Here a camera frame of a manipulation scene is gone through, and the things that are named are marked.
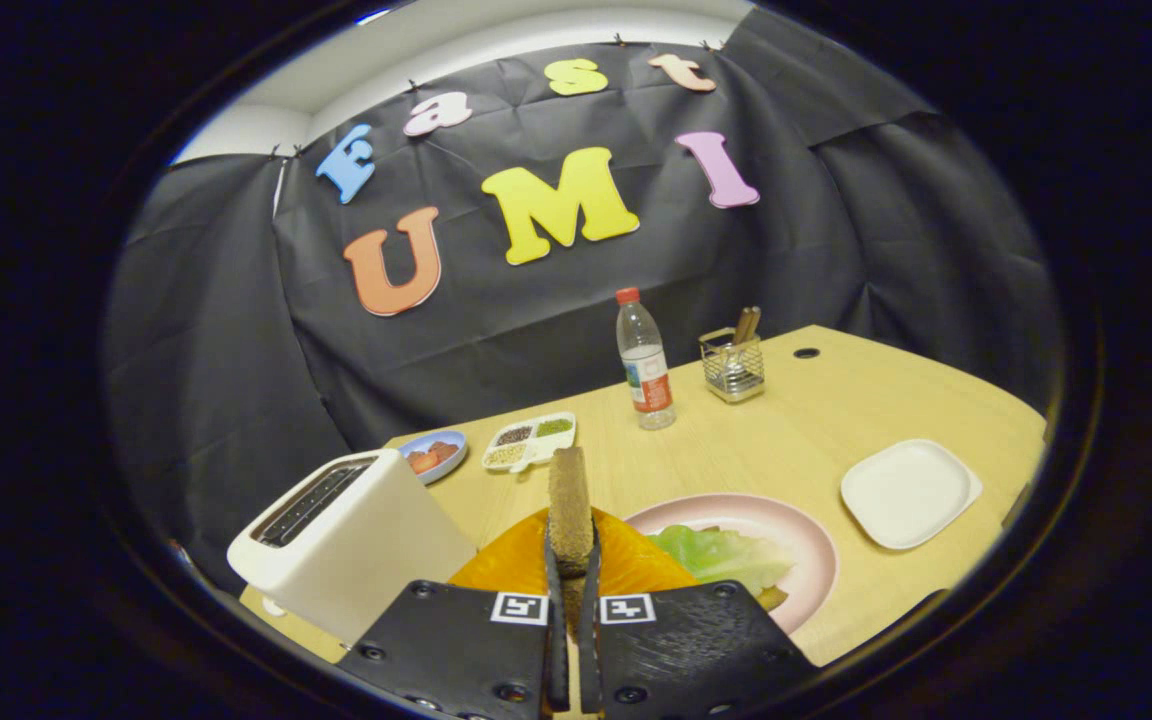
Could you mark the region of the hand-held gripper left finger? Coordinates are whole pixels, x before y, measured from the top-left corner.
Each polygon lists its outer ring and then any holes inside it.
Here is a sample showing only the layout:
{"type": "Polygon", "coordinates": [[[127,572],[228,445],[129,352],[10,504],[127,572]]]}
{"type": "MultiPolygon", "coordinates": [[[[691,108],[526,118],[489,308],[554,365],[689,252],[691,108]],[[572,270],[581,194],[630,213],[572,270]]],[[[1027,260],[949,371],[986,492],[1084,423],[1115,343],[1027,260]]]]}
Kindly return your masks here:
{"type": "Polygon", "coordinates": [[[571,708],[564,600],[544,511],[522,520],[538,592],[414,579],[353,642],[338,669],[417,712],[550,719],[571,708]]]}

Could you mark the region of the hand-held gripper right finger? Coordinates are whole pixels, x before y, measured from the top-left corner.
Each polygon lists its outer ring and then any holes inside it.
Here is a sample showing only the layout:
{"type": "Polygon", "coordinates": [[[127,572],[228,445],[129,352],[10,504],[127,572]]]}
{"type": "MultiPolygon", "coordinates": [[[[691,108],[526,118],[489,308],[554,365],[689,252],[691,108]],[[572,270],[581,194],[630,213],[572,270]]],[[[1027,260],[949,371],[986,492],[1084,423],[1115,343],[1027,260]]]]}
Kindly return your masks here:
{"type": "Polygon", "coordinates": [[[736,582],[599,593],[602,535],[588,561],[577,624],[579,712],[600,719],[742,719],[795,712],[819,676],[736,582]]]}

